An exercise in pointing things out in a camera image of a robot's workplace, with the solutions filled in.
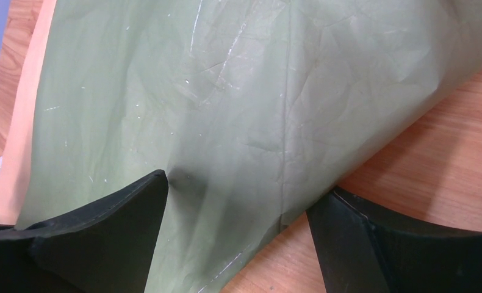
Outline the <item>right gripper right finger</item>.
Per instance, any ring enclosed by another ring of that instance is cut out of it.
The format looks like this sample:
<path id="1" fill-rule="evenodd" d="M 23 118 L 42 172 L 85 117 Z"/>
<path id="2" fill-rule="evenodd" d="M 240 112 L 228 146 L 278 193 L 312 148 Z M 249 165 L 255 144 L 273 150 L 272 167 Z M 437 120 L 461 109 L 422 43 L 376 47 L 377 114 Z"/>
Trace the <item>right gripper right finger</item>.
<path id="1" fill-rule="evenodd" d="M 327 292 L 482 292 L 482 232 L 415 219 L 340 187 L 307 217 Z"/>

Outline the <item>green wrapping paper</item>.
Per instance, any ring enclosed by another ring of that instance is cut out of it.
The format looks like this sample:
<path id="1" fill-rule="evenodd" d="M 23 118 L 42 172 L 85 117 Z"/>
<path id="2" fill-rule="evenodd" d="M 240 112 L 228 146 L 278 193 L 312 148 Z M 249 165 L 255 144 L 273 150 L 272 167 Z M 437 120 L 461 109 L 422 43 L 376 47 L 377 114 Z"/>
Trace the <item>green wrapping paper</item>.
<path id="1" fill-rule="evenodd" d="M 57 1 L 17 225 L 162 169 L 147 292 L 218 292 L 482 68 L 482 1 Z"/>

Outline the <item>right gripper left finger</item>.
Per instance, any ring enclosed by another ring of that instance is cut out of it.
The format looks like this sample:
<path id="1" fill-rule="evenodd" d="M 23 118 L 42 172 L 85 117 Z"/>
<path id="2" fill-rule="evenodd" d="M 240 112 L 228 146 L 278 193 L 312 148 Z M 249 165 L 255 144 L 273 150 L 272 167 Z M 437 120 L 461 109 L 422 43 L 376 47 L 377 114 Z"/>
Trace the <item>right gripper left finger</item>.
<path id="1" fill-rule="evenodd" d="M 26 229 L 0 225 L 0 292 L 143 292 L 167 197 L 155 170 Z"/>

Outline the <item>pink wrapping paper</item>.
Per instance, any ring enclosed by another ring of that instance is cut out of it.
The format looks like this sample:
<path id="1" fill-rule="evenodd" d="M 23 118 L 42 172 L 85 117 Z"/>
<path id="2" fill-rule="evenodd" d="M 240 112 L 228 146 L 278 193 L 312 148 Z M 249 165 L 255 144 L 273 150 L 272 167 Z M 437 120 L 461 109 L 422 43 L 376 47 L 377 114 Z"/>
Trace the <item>pink wrapping paper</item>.
<path id="1" fill-rule="evenodd" d="M 31 173 L 35 102 L 55 1 L 12 1 L 0 55 L 0 224 L 14 225 Z"/>

